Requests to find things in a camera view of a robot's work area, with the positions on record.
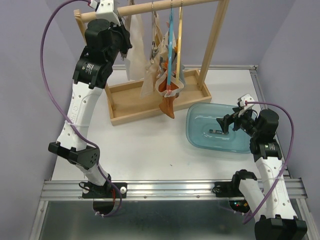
yellow hanger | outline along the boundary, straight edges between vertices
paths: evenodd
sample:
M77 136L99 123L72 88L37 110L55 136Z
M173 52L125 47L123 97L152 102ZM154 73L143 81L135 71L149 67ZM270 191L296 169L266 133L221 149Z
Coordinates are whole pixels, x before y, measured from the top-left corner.
M177 48L177 60L176 60L176 82L179 81L180 78L180 63L181 63L181 38L182 38L182 18L183 18L183 8L182 5L184 0L181 0L181 7L179 8L179 32L178 32L178 48Z

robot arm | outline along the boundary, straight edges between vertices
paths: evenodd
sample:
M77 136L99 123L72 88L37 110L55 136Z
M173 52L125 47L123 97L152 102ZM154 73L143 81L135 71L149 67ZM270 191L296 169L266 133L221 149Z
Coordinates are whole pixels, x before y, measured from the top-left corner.
M114 61L119 52L125 55L132 47L130 33L125 29L121 18L117 18L117 21L118 25L105 19L95 19L88 23L84 34L87 46L73 74L72 96L67 113L72 123L66 122L57 141L51 142L48 147L50 152L78 167L88 178L88 188L94 188L94 192L101 197L111 187L105 177L111 179L111 176L98 166L99 148L88 146L74 132L72 125L87 138L93 111L113 72Z
M238 99L238 107L232 115L217 118L223 133L227 134L229 126L234 124L233 131L242 129L250 137L250 151L267 194L278 179L275 188L270 192L265 203L254 173L246 170L237 171L231 182L216 182L213 191L217 197L245 197L252 212L258 209L255 219L255 236L257 240L301 240L307 232L304 221L298 220L285 185L283 174L278 177L282 168L280 146L274 139L279 124L279 116L271 109L264 109L256 119L252 118L253 98L247 94Z

wooden tray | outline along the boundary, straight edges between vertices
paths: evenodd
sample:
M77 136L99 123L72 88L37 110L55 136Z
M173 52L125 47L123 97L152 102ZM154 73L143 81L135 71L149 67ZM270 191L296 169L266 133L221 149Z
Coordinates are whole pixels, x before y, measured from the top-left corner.
M206 84L203 85L202 90L199 88L199 70L191 69L183 73L186 87L174 100L174 111L187 109L195 103L210 103L212 96ZM110 101L108 101L110 120L113 126L163 114L159 109L162 96L154 92L152 95L140 98L142 85L143 81L133 81L109 86L109 93L111 93L114 103L112 108Z

wooden post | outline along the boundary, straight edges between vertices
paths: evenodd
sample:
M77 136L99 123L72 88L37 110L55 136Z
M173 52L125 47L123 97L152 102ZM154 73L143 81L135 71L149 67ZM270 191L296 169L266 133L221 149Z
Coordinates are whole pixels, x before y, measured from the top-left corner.
M205 4L205 3L217 2L217 1L219 0L183 0L183 2L181 0L172 0L172 7L173 8L181 7L181 2L182 2L182 6L186 7L186 6L196 5L196 4ZM153 11L166 10L170 8L171 8L171 0L161 0L161 1L154 1L153 8L152 8L152 3L147 2L147 3L141 3L141 4L131 5L131 6L119 7L117 10L118 10L118 15L120 17L125 17L125 16L130 16L135 14L145 14ZM83 13L81 17L84 23L88 23L97 18L96 13L94 11Z
M218 7L216 8L216 11L215 11L215 16L212 24L209 41L206 46L206 50L205 50L205 54L204 54L204 58L201 66L201 72L198 78L198 87L200 90L203 88L206 80L208 69L212 60L212 56L215 51L215 47L217 45L218 37L226 16L228 5L229 5L229 0L220 0L218 3Z
M82 14L81 14L79 9L74 10L73 13L74 13L74 18L76 20L76 23L78 24L80 32L82 34L82 37L83 37L83 40L84 40L84 44L87 44L86 38L85 38L85 31L86 31L87 27L86 27L86 24L84 22L84 19L82 18ZM111 95L111 91L109 89L108 84L105 85L104 90L105 90L105 93L106 93L106 96L107 96L108 100L110 101L110 105L111 105L112 109L116 110L115 101L114 101L114 99L113 99L113 97Z

table surface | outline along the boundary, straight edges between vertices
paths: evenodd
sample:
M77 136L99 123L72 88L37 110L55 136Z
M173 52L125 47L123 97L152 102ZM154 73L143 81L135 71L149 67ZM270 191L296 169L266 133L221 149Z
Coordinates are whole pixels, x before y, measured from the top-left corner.
M126 71L115 70L108 80L126 82ZM209 70L205 83L212 103L236 105L247 93L258 100L249 70ZM253 107L257 112L260 106ZM100 164L117 181L224 180L246 169L259 178L251 154L196 148L186 137L188 109L112 126L107 96L100 96L93 112L88 139L100 147ZM58 157L52 180L83 180L84 175Z

